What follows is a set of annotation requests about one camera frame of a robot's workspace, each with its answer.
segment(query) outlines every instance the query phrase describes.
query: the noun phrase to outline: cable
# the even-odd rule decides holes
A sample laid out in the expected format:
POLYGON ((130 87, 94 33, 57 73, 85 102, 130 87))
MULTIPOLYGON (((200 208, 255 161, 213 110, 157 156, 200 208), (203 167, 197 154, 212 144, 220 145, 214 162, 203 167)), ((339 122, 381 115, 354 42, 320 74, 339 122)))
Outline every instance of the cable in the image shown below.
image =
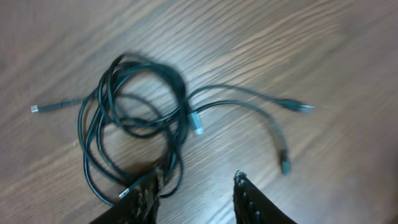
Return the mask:
POLYGON ((234 85, 209 85, 201 87, 195 90, 193 93, 187 96, 185 82, 181 75, 174 69, 167 65, 152 62, 146 58, 143 58, 135 54, 123 54, 119 56, 111 64, 110 68, 104 72, 101 77, 98 86, 85 98, 75 99, 71 101, 63 101, 47 106, 32 106, 32 112, 47 112, 64 108, 66 106, 81 104, 80 112, 78 115, 78 137, 80 146, 83 150, 83 162, 84 172, 87 183, 94 194, 102 200, 104 203, 112 206, 114 202, 107 198, 93 183, 90 165, 94 167, 101 175, 115 182, 116 184, 123 185, 127 189, 121 194, 122 197, 128 194, 129 189, 133 189, 139 180, 153 171, 154 169, 162 169, 164 171, 164 179, 167 183, 174 172, 179 167, 180 175, 178 177, 177 185, 169 193, 161 195, 162 198, 172 196, 181 186, 182 177, 184 172, 183 159, 181 157, 182 147, 187 140, 188 132, 190 127, 195 130, 197 134, 203 132, 203 127, 199 119, 199 113, 219 105, 238 105, 249 108, 256 111, 268 120, 270 133, 273 135, 275 146, 279 152, 280 165, 282 172, 288 175, 290 172, 290 161, 288 157, 288 146, 282 129, 277 124, 276 120, 266 111, 258 108, 249 103, 233 101, 233 100, 222 100, 203 105, 197 109, 193 109, 190 106, 189 101, 198 93, 211 90, 215 88, 225 88, 241 91, 263 100, 273 102, 281 107, 284 107, 291 111, 308 113, 312 110, 312 106, 306 105, 297 100, 291 99, 279 99, 273 96, 258 93, 256 91, 243 88, 241 86, 234 85), (139 95, 135 94, 122 94, 121 89, 123 86, 134 78, 138 73, 150 71, 155 73, 158 77, 171 88, 174 94, 177 107, 169 114, 162 114, 151 102, 143 99, 139 95), (149 107, 156 115, 156 119, 148 120, 144 118, 129 116, 122 106, 118 103, 118 98, 129 98, 136 100, 143 105, 149 107), (85 114, 88 110, 88 103, 96 100, 98 106, 95 109, 94 116, 88 125, 88 129, 85 131, 86 126, 84 122, 85 114), (114 124, 118 128, 121 128, 126 134, 141 139, 149 139, 158 134, 163 134, 167 141, 167 153, 162 160, 149 170, 145 174, 133 175, 131 173, 122 170, 118 167, 105 153, 103 147, 103 132, 105 126, 114 124), (172 124, 176 125, 175 129, 171 129, 172 124), (139 134, 137 129, 146 128, 150 130, 149 133, 139 134), (114 170, 117 175, 108 172, 93 156, 91 151, 91 143, 95 139, 98 152, 105 163, 114 170))

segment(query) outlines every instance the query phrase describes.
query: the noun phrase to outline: wire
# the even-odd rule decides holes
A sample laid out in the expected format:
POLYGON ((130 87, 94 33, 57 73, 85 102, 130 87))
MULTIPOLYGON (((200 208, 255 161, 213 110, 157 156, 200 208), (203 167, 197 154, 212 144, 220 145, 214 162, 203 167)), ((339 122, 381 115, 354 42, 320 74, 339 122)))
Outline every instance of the wire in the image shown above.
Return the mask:
POLYGON ((243 88, 241 86, 234 85, 209 85, 201 87, 195 90, 193 93, 187 96, 185 82, 181 75, 174 69, 167 65, 152 62, 146 58, 143 58, 135 54, 124 54, 119 56, 111 64, 110 68, 104 72, 101 77, 98 86, 84 99, 75 99, 71 101, 63 101, 61 103, 51 104, 47 106, 32 106, 32 112, 46 112, 63 108, 65 106, 76 105, 81 103, 80 112, 78 115, 78 137, 80 146, 83 150, 83 162, 84 172, 87 183, 94 194, 104 203, 112 206, 114 202, 105 196, 99 188, 94 184, 90 167, 92 166, 101 175, 107 179, 113 181, 116 184, 123 185, 127 189, 137 184, 137 180, 145 176, 147 173, 154 169, 162 169, 164 171, 164 179, 167 183, 174 172, 179 167, 180 175, 176 186, 166 194, 161 195, 162 198, 172 196, 181 186, 183 179, 183 159, 181 156, 182 147, 187 140, 187 136, 190 127, 195 130, 196 133, 200 134, 203 132, 198 113, 219 105, 238 105, 254 110, 268 120, 269 131, 273 135, 275 146, 279 152, 280 164, 282 166, 282 172, 287 175, 290 172, 290 161, 288 157, 288 145, 283 134, 282 129, 277 124, 276 120, 266 111, 258 108, 249 103, 233 101, 233 100, 222 100, 203 105, 197 109, 193 109, 189 101, 198 93, 211 90, 215 88, 234 89, 247 93, 253 96, 257 96, 263 100, 270 101, 278 104, 284 108, 298 112, 309 112, 313 107, 305 105, 300 101, 290 99, 279 99, 273 96, 258 93, 256 91, 243 88), (158 77, 170 87, 174 94, 177 107, 169 114, 162 114, 151 102, 143 99, 139 95, 133 93, 122 94, 121 90, 123 86, 134 78, 138 73, 150 71, 155 73, 158 77), (119 98, 129 98, 130 100, 136 100, 143 105, 146 105, 156 115, 156 119, 149 120, 135 116, 129 116, 123 107, 118 103, 119 98), (85 115, 88 109, 88 103, 96 100, 98 106, 95 109, 94 116, 90 121, 88 128, 84 121, 85 115), (105 153, 103 147, 103 132, 105 126, 114 124, 118 128, 122 129, 126 134, 141 139, 149 139, 158 134, 163 134, 167 141, 167 153, 161 159, 161 161, 154 166, 151 170, 148 170, 145 174, 134 175, 126 172, 125 170, 118 167, 105 153), (176 125, 175 129, 171 129, 172 124, 176 125), (146 128, 150 130, 149 133, 139 134, 137 129, 146 128), (95 140, 98 152, 101 158, 105 161, 107 166, 112 168, 117 175, 114 175, 107 171, 93 156, 91 151, 91 143, 95 140))

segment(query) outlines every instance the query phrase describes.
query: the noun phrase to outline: wooden surface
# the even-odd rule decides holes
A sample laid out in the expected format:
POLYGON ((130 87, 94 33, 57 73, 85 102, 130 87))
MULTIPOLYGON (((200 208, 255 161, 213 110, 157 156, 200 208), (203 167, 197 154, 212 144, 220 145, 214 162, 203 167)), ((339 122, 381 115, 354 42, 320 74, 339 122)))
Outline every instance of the wooden surface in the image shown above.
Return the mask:
MULTIPOLYGON (((30 105, 87 95, 128 50, 174 65, 189 91, 228 82, 317 106, 302 115, 233 91, 197 96, 267 108, 287 135, 293 172, 281 176, 260 117, 206 111, 159 223, 234 223, 238 169, 297 223, 398 223, 397 21, 398 2, 388 0, 3 0, 1 223, 88 223, 108 208, 85 182, 79 107, 31 114, 30 105)), ((152 76, 127 88, 172 109, 152 76)), ((164 148, 160 136, 131 139, 114 127, 105 135, 108 153, 131 171, 164 148)), ((112 196, 121 190, 95 179, 112 196)))

